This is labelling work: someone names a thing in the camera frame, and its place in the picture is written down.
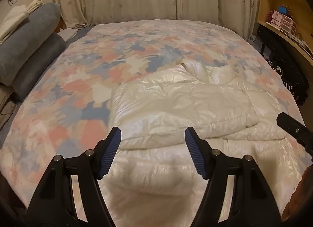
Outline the pink sleeve forearm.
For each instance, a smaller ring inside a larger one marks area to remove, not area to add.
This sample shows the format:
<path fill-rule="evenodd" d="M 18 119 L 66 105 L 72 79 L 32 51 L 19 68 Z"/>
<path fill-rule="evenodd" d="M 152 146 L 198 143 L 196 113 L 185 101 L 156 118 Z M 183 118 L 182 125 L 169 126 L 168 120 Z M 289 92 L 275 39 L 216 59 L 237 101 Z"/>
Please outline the pink sleeve forearm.
<path fill-rule="evenodd" d="M 312 165 L 306 168 L 295 192 L 292 194 L 290 201 L 286 204 L 285 209 L 282 213 L 282 221 L 286 221 L 290 216 L 292 216 L 301 204 L 301 202 L 304 200 L 305 195 L 308 192 L 309 177 L 311 176 Z"/>

